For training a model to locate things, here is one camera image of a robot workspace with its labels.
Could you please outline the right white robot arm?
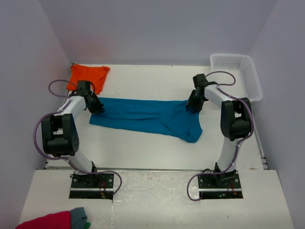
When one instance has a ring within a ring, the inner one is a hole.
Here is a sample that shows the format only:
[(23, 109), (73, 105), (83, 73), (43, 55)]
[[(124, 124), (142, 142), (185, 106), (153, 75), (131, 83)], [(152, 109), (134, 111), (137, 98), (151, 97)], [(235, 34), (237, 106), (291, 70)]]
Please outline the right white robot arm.
[(206, 75), (197, 74), (193, 77), (194, 90), (186, 103), (186, 109), (192, 113), (201, 111), (204, 102), (213, 102), (221, 109), (220, 129), (224, 136), (221, 155), (215, 163), (212, 172), (203, 172), (203, 176), (212, 176), (217, 187), (224, 187), (229, 183), (228, 174), (236, 171), (236, 160), (243, 142), (254, 132), (254, 121), (251, 102), (248, 98), (238, 98), (221, 89), (221, 86), (232, 86), (236, 83), (217, 83), (208, 81)]

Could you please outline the blue t shirt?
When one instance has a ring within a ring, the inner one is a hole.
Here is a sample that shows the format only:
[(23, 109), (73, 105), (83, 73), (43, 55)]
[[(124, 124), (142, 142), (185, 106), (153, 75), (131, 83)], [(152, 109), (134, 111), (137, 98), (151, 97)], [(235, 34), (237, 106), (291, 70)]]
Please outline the blue t shirt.
[(202, 134), (199, 114), (186, 110), (186, 101), (100, 98), (104, 112), (90, 117), (91, 125), (177, 137), (195, 143)]

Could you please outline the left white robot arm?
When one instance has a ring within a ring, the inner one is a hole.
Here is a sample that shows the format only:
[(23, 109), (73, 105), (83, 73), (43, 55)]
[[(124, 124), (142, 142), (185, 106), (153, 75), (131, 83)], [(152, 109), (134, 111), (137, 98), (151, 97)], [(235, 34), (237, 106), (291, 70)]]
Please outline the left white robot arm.
[(57, 97), (66, 99), (65, 103), (53, 113), (44, 115), (35, 125), (33, 132), (34, 145), (37, 151), (48, 160), (63, 160), (73, 168), (74, 173), (82, 176), (82, 182), (88, 187), (95, 187), (99, 182), (99, 172), (95, 164), (79, 149), (80, 141), (75, 124), (78, 115), (89, 110), (92, 115), (102, 114), (104, 105), (95, 94), (95, 86), (90, 81), (78, 81), (76, 89), (69, 95)]

